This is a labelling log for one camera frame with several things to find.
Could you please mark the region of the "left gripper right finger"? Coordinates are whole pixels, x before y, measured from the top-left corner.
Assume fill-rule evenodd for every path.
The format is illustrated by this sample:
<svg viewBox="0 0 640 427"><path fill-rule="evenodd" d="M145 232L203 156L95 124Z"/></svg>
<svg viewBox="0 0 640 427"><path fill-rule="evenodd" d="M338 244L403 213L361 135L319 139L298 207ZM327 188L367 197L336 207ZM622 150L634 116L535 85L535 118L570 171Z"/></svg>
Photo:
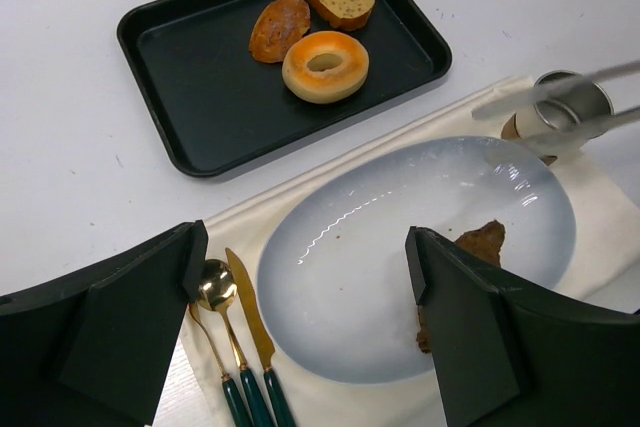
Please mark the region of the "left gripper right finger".
<svg viewBox="0 0 640 427"><path fill-rule="evenodd" d="M451 426L635 426L639 318L550 291L412 227L411 283Z"/></svg>

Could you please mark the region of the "brown croissant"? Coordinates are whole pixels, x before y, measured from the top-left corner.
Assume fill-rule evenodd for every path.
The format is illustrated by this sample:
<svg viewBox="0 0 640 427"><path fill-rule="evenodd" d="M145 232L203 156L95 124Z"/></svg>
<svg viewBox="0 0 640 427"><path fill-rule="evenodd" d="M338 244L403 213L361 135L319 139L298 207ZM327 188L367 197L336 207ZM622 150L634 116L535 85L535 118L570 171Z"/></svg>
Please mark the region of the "brown croissant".
<svg viewBox="0 0 640 427"><path fill-rule="evenodd" d="M482 227L462 233L454 243L475 257L501 267L500 252L505 241L505 226L497 220L487 222ZM418 348L424 354L430 354L431 341L427 326L426 313L422 306L417 307L419 330L416 334Z"/></svg>

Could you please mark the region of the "metal tongs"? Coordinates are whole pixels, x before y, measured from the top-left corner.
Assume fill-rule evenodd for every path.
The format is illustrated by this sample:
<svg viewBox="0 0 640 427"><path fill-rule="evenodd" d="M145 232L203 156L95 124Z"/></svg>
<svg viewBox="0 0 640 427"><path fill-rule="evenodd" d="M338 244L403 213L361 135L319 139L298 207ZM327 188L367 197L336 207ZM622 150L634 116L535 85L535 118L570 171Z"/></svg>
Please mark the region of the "metal tongs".
<svg viewBox="0 0 640 427"><path fill-rule="evenodd" d="M536 87L536 92L541 94L542 99L546 99L585 81L591 81L600 85L604 81L628 77L638 72L639 62L633 60L581 74L580 78L561 80L545 86ZM532 93L532 87L510 93L474 109L472 111L472 118L476 121L485 121L501 115L512 115L517 109L513 103L514 98L519 97L523 93ZM620 113L614 112L610 116L600 116L588 120L575 127L570 127L567 130L535 134L511 141L531 152L546 164L551 164L564 152L575 151L584 145L584 143L594 138L600 137L616 128L635 123L638 120L639 108L633 107Z"/></svg>

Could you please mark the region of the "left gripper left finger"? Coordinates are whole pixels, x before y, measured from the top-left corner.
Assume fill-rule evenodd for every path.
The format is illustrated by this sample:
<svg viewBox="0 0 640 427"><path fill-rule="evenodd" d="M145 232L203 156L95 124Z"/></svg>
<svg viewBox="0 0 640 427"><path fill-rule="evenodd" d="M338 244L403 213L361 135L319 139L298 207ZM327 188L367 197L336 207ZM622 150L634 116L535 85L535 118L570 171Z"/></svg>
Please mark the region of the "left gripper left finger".
<svg viewBox="0 0 640 427"><path fill-rule="evenodd" d="M179 224L1 298L4 426L153 423L208 236Z"/></svg>

